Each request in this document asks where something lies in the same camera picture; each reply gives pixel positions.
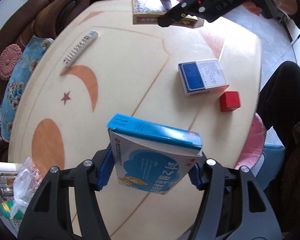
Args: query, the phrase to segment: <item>blue patterned cushion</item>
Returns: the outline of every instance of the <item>blue patterned cushion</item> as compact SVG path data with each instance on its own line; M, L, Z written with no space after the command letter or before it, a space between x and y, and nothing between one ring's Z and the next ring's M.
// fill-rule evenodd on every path
M52 39L32 37L14 67L0 106L1 135L7 142L22 93L37 63L52 43Z

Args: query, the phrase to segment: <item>red cube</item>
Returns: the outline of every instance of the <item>red cube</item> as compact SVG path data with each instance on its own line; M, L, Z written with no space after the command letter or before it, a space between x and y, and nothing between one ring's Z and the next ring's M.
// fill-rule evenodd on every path
M237 91L226 91L219 97L221 112L234 111L241 106Z

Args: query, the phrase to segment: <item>glass jar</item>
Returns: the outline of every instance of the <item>glass jar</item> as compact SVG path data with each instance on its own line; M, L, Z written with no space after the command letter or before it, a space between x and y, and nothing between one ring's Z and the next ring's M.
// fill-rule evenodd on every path
M13 187L0 187L0 195L4 201L13 200Z
M12 187L17 173L0 171L0 187Z

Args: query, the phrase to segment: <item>white cylinder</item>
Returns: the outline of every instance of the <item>white cylinder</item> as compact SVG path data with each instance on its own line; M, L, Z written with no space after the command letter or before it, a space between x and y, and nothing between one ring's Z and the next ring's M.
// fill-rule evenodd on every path
M19 172L22 164L19 163L2 163L0 162L0 171L2 172Z

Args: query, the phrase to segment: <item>plastic bag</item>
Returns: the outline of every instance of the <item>plastic bag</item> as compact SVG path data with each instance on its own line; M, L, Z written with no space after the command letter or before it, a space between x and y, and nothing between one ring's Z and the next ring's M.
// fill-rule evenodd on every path
M244 145L238 163L235 167L236 170L243 165L247 166L249 169L256 165L263 151L266 133L266 127L263 125L260 116L256 113L253 117L246 144Z
M14 201L10 211L11 218L14 217L18 210L23 214L26 213L26 209L41 181L40 171L28 157L13 182Z

